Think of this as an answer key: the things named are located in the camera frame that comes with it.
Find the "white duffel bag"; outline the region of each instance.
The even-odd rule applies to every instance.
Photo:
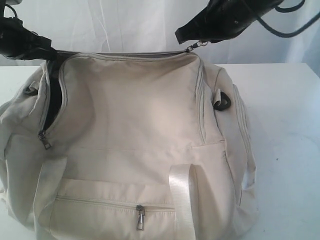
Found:
[[[0,108],[1,197],[38,240],[229,240],[255,222],[248,116],[194,53],[43,64]]]

